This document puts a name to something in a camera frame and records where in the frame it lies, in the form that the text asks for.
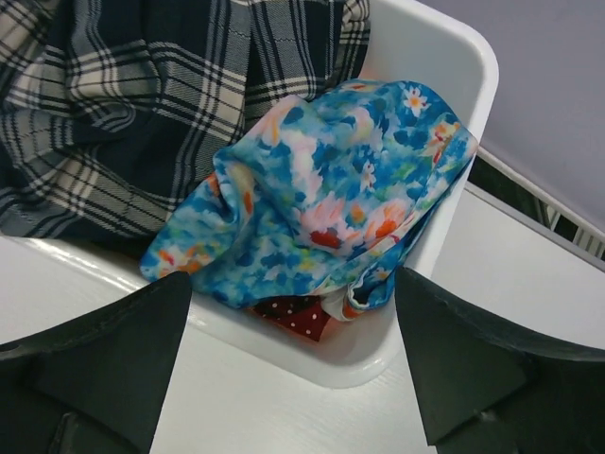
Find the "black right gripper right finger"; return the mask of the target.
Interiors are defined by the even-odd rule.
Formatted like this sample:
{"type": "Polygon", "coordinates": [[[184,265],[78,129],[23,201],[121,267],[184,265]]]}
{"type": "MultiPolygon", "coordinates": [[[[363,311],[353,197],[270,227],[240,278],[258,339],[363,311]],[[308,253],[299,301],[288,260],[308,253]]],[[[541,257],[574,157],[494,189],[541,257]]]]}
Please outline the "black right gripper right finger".
{"type": "Polygon", "coordinates": [[[407,268],[395,305],[438,452],[603,452],[603,350],[527,329],[407,268]]]}

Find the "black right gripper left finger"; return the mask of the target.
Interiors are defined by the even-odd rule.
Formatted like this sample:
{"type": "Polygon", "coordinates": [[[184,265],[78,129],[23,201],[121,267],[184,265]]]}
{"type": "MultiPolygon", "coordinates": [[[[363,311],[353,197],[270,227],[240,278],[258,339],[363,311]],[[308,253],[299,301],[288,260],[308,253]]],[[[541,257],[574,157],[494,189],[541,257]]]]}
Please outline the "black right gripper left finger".
{"type": "Polygon", "coordinates": [[[148,453],[186,325],[178,271],[1,346],[4,453],[148,453]]]}

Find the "blue floral skirt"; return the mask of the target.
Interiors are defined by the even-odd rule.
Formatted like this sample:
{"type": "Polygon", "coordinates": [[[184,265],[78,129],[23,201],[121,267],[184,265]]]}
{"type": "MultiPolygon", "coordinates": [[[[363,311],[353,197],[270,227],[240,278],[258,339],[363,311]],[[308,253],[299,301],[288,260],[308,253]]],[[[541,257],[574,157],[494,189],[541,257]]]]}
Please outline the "blue floral skirt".
{"type": "Polygon", "coordinates": [[[353,79],[312,101],[288,96],[216,153],[141,273],[187,272],[195,291],[234,308],[318,296],[352,320],[389,301],[395,270],[477,146],[420,83],[353,79]]]}

